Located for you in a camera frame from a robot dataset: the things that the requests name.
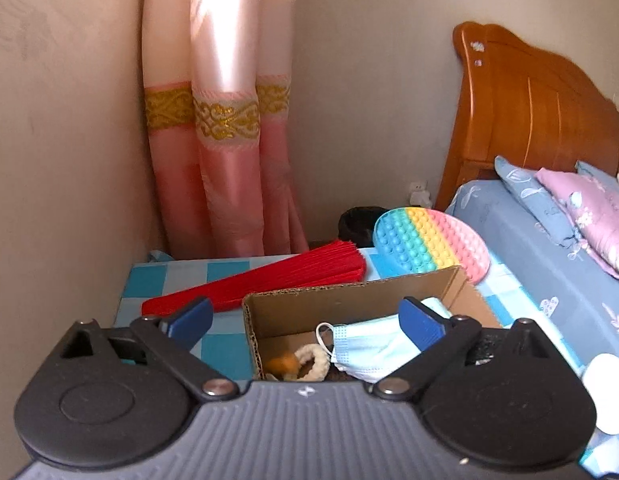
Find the light blue face mask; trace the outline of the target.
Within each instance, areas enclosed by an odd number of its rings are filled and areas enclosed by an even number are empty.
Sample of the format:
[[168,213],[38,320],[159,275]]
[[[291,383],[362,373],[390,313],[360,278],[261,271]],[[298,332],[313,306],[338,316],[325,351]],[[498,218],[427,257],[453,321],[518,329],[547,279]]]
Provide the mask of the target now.
[[[451,312],[436,297],[419,300],[443,318]],[[315,329],[317,344],[337,370],[374,384],[415,358],[420,350],[401,330],[397,312],[382,318],[349,323],[322,322]]]

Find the orange foam earplug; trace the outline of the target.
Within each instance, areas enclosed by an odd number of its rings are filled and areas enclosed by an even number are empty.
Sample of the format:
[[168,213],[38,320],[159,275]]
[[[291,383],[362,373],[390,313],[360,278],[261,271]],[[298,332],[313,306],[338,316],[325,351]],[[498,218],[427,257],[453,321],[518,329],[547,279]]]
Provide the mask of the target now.
[[300,360],[293,352],[285,352],[280,356],[273,356],[264,362],[266,374],[285,382],[295,382],[300,374]]

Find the rainbow pop-it toy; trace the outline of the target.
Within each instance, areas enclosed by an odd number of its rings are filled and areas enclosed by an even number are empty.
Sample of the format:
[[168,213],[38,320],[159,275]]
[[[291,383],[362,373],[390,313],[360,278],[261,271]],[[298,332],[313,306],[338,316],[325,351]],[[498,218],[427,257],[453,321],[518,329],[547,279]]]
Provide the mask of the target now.
[[482,237],[465,222],[442,211],[403,207],[375,221],[373,246],[398,273],[424,274],[460,266],[472,284],[491,267]]

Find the brown cardboard box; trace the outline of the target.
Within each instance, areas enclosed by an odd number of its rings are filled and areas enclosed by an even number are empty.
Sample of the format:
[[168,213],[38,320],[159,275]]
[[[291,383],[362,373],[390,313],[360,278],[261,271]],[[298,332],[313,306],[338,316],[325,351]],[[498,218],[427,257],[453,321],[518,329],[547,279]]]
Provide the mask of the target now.
[[243,318],[256,379],[265,363],[316,340],[321,322],[349,324],[395,314],[405,297],[436,297],[451,314],[464,314],[499,328],[496,315],[460,266],[399,278],[323,287],[281,289],[248,295]]

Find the red folding fan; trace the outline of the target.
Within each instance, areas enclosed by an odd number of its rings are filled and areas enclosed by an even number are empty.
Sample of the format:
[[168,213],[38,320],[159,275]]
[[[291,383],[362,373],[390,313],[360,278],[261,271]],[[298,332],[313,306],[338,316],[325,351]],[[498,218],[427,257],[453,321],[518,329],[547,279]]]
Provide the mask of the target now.
[[364,281],[367,262],[352,242],[334,240],[303,254],[259,266],[221,280],[146,300],[142,315],[165,318],[196,297],[210,299],[215,313],[236,310],[251,294],[282,289],[341,285]]

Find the black round object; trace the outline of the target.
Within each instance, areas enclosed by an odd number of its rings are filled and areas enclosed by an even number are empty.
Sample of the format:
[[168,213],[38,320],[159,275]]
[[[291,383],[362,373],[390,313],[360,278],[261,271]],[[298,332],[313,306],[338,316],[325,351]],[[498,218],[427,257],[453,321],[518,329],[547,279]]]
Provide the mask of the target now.
[[338,239],[352,242],[358,248],[373,246],[373,229],[375,222],[387,212],[379,206],[358,206],[341,214],[338,223]]

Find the blue floral bedsheet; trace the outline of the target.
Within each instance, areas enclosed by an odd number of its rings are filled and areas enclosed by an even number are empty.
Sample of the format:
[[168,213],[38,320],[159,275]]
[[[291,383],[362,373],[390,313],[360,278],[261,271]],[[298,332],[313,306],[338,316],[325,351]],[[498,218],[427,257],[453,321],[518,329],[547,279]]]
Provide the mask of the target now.
[[578,370],[602,353],[619,358],[619,281],[585,249],[555,244],[498,180],[461,185],[446,212],[518,279],[538,324]]

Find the blue floral pillow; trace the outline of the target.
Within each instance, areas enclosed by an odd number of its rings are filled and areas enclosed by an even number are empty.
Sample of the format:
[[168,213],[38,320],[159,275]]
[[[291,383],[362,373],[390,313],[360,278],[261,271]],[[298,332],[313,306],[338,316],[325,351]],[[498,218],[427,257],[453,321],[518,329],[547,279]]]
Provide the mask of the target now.
[[535,172],[512,165],[503,156],[494,160],[496,174],[515,200],[544,228],[555,244],[569,248],[582,241],[547,188],[535,178]]

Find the white round object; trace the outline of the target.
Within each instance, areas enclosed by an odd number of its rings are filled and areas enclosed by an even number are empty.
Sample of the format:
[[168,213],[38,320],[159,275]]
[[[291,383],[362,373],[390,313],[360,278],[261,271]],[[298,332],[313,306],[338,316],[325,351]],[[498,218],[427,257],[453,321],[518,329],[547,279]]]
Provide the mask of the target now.
[[610,436],[619,434],[619,358],[600,353],[587,365],[582,383],[594,401],[599,431]]

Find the pink floral pillow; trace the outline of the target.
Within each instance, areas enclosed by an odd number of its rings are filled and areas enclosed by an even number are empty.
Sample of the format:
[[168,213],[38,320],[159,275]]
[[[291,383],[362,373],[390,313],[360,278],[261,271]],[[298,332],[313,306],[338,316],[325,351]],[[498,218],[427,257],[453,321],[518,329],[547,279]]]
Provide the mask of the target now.
[[587,174],[541,168],[536,179],[567,212],[588,246],[619,280],[619,193]]

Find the wooden bed headboard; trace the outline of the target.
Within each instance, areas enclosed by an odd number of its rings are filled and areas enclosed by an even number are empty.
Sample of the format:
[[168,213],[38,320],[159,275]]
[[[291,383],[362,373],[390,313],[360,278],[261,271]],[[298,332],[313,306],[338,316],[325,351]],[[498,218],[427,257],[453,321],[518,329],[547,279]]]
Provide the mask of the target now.
[[496,156],[529,169],[572,171],[582,160],[619,172],[619,111],[579,66],[496,24],[461,23],[453,44],[463,75],[436,208],[462,184],[495,178]]

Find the pink curtain with gold band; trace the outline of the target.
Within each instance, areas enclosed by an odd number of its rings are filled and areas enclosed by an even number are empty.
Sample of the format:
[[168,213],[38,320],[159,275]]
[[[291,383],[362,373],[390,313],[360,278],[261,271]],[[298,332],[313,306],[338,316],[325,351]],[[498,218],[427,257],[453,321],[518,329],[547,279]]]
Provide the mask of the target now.
[[288,157],[296,0],[144,0],[146,130],[179,259],[308,247]]

